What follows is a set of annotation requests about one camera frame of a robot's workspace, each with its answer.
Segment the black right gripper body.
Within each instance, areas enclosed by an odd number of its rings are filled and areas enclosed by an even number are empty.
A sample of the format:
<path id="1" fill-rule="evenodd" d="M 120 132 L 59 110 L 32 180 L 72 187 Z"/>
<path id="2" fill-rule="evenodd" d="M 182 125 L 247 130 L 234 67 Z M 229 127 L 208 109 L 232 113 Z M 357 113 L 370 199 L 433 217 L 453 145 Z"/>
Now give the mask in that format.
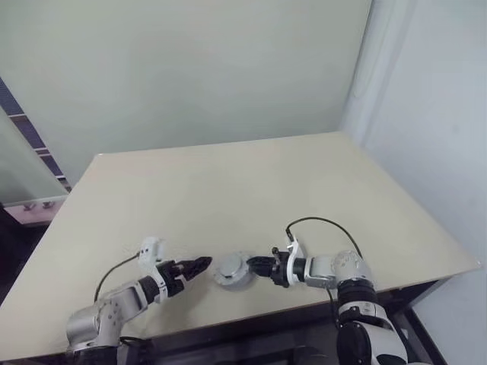
<path id="1" fill-rule="evenodd" d="M 287 268 L 290 253 L 287 251 L 280 251 L 277 247 L 273 247 L 271 253 L 272 257 L 269 262 L 271 280 L 275 285 L 280 287 L 289 287 L 290 284 L 288 281 Z"/>

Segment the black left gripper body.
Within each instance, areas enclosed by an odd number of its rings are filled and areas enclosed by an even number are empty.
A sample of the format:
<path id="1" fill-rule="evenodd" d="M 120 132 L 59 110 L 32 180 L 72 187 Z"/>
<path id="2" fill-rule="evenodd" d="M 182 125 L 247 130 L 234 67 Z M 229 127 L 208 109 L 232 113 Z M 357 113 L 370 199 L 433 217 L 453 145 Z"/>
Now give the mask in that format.
<path id="1" fill-rule="evenodd" d="M 189 261 L 174 260 L 162 262 L 157 265 L 157 270 L 164 280 L 167 296 L 174 297 L 184 290 L 184 283 L 189 281 L 187 265 Z"/>

